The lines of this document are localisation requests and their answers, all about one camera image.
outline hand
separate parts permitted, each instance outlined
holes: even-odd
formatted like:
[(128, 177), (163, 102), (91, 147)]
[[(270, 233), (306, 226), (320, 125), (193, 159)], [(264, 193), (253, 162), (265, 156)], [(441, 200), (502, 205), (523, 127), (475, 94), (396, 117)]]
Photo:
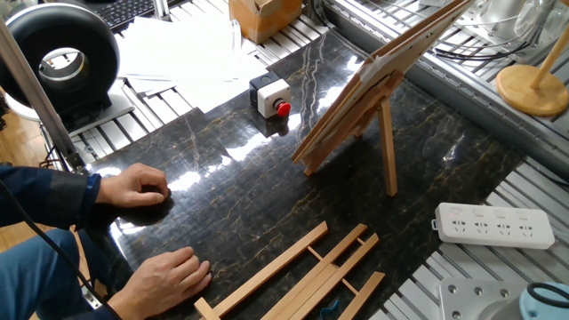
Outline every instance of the hand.
[(212, 280), (209, 268), (189, 247), (162, 253), (144, 261), (108, 304), (123, 320), (161, 314), (202, 291)]
[[(141, 193), (142, 187), (154, 186), (158, 192)], [(166, 175), (144, 164), (133, 164), (119, 175), (103, 179), (95, 203), (131, 208), (160, 204), (168, 197)]]

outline white paper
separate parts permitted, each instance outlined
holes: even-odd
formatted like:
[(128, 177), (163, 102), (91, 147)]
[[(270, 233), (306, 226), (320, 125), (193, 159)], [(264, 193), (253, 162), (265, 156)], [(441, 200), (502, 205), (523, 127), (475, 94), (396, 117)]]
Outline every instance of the white paper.
[(146, 96), (175, 86), (190, 105), (209, 112), (267, 72), (247, 55), (253, 43), (244, 41), (241, 50), (232, 50), (231, 30), (229, 21), (197, 18), (173, 24), (137, 17), (119, 41), (119, 76)]

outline power strip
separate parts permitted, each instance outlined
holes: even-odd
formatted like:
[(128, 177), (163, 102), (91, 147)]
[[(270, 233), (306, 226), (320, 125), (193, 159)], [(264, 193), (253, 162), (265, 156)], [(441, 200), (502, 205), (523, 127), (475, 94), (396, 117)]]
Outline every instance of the power strip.
[(441, 203), (436, 216), (445, 242), (531, 249), (548, 249), (555, 242), (542, 210)]

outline dark blue sleeve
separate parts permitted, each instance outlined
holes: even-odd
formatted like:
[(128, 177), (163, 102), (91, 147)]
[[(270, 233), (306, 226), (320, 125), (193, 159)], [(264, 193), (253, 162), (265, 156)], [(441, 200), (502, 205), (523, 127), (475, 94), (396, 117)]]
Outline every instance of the dark blue sleeve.
[(108, 311), (105, 307), (99, 307), (92, 312), (85, 312), (83, 314), (70, 317), (69, 319), (73, 320), (120, 320), (113, 316), (110, 311)]
[[(88, 223), (99, 193), (100, 176), (0, 165), (0, 180), (34, 222), (69, 229)], [(15, 208), (0, 193), (0, 227), (21, 222)]]

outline round wooden base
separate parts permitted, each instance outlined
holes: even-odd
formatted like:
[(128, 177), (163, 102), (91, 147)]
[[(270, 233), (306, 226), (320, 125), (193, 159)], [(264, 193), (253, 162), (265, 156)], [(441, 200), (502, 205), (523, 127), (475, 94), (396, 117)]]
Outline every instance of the round wooden base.
[(563, 83), (550, 73), (538, 89), (530, 88), (538, 71), (524, 65), (504, 68), (496, 77), (496, 89), (513, 108), (533, 116), (554, 116), (567, 108), (569, 94)]

